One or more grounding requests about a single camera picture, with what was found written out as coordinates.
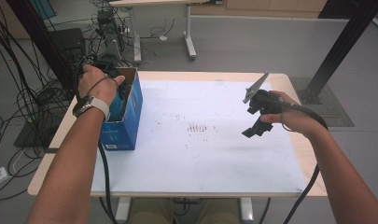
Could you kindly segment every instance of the cardboard box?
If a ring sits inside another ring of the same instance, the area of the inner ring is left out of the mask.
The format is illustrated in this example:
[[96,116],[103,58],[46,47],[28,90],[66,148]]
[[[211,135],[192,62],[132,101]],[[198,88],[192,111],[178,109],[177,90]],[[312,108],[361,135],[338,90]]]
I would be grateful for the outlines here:
[[142,90],[136,68],[118,68],[118,70],[121,75],[125,76],[131,89],[128,90],[129,94],[122,120],[105,122],[102,125],[100,140],[105,150],[134,150],[142,111]]

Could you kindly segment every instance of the finger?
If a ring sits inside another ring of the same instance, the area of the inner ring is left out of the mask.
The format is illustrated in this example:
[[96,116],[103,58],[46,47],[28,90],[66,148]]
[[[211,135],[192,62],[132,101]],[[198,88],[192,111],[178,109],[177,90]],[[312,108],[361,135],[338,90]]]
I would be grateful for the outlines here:
[[92,71],[93,69],[94,69],[94,66],[89,65],[89,64],[84,64],[84,66],[83,66],[83,72],[84,72],[84,73],[89,73],[89,72]]
[[266,114],[261,115],[260,120],[266,123],[280,123],[281,122],[281,114]]
[[121,83],[125,80],[125,76],[118,76],[114,79],[117,81],[118,85],[121,85]]
[[291,99],[291,97],[289,95],[287,95],[285,92],[283,91],[270,91],[270,93],[273,93],[277,96],[280,96],[282,97],[282,99],[285,101],[285,102],[288,102],[288,103],[291,103],[291,104],[294,104],[296,105],[297,102],[294,101],[293,99]]

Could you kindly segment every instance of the tabletop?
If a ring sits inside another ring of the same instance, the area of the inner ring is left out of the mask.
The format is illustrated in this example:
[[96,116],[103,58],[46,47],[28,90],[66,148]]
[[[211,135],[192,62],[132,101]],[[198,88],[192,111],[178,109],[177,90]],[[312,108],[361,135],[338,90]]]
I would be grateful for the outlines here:
[[[186,81],[186,82],[204,82],[204,81],[226,81],[226,82],[254,82],[259,79],[262,74],[257,73],[203,73],[203,72],[138,72],[140,80],[157,80],[157,81]],[[266,82],[270,83],[272,89],[278,91],[284,91],[289,94],[293,99],[298,100],[296,93],[294,92],[291,83],[286,75],[283,74],[270,74]],[[56,133],[53,141],[49,147],[58,148],[61,144],[64,136],[67,131],[70,129],[75,118],[71,115],[72,106],[69,107],[68,112],[66,113],[63,123],[61,124],[58,132]],[[311,178],[312,172],[315,168],[316,161],[315,155],[312,150],[311,144],[309,141],[304,138],[301,134],[298,133],[288,133],[288,138],[291,140],[291,144],[294,148],[294,152],[297,156],[297,160],[302,171],[303,179],[305,183],[308,183]],[[37,194],[41,183],[43,182],[44,176],[49,168],[50,163],[52,162],[53,154],[46,154],[42,160],[38,171],[35,174],[34,180],[32,181],[28,191],[30,194]],[[93,193],[92,195],[101,195],[102,193]],[[326,189],[323,183],[321,176],[315,182],[315,185],[309,192],[308,196],[326,196]],[[171,194],[160,195],[160,196],[174,196]],[[191,194],[189,196],[212,196],[204,194]],[[254,196],[254,194],[237,194],[239,197],[244,196]]]

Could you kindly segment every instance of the gray floor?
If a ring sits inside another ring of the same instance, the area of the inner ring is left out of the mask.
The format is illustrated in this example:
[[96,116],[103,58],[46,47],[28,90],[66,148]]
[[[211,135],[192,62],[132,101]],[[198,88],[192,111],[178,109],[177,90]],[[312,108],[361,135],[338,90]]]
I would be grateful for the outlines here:
[[[182,30],[178,27],[184,27],[182,24],[182,21],[176,21],[170,38],[165,42],[142,40],[143,62],[139,70],[269,71],[290,77],[312,77],[346,21],[193,17],[192,38],[198,53],[195,61],[189,59],[184,41],[179,37]],[[21,43],[33,55],[30,43]],[[35,76],[30,73],[27,76],[31,86],[37,87]],[[378,198],[378,28],[375,25],[371,24],[358,40],[329,81],[329,86],[355,124],[351,128],[332,128],[331,132]],[[14,105],[16,89],[2,63],[0,116],[5,119],[17,110]],[[11,156],[19,150],[12,142],[23,123],[23,119],[15,119],[8,126],[0,145],[0,167],[6,167]],[[16,165],[20,167],[24,163],[20,160]],[[25,189],[30,179],[28,176],[15,180],[8,189],[0,192],[0,198]],[[33,196],[24,193],[0,202],[0,223],[23,223],[33,201]],[[254,198],[252,201],[255,219],[259,221],[266,199]],[[283,222],[294,202],[293,198],[273,198],[264,223]],[[181,223],[192,223],[198,210],[198,207],[193,207],[180,218]],[[325,198],[304,200],[291,221],[334,222]],[[95,199],[91,201],[89,223],[107,223],[107,217]]]

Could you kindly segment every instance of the electronic equipment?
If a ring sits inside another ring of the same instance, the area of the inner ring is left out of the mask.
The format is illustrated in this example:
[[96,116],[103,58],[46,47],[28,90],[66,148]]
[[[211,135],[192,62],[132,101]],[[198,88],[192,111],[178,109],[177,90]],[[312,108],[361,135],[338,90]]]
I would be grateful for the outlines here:
[[77,63],[86,55],[86,42],[79,28],[50,31],[49,37],[69,63]]
[[[269,73],[265,73],[257,82],[255,82],[250,88],[246,88],[246,95],[244,98],[244,104],[250,101],[249,108],[247,112],[255,114],[260,112],[261,115],[264,114],[281,114],[284,111],[284,108],[298,110],[304,114],[307,114],[312,119],[318,121],[326,129],[328,125],[326,122],[316,114],[314,111],[301,106],[301,105],[292,105],[290,103],[284,102],[282,97],[279,97],[272,92],[260,90],[259,88],[264,83],[265,79],[268,77]],[[271,123],[263,122],[258,118],[255,124],[242,132],[242,134],[248,138],[253,135],[262,136],[264,132],[269,132],[273,128]]]
[[116,24],[116,20],[113,18],[113,13],[113,9],[109,9],[107,11],[98,10],[98,34],[105,40],[107,46],[111,43],[111,41],[117,40],[119,49],[123,51],[121,36],[122,28]]

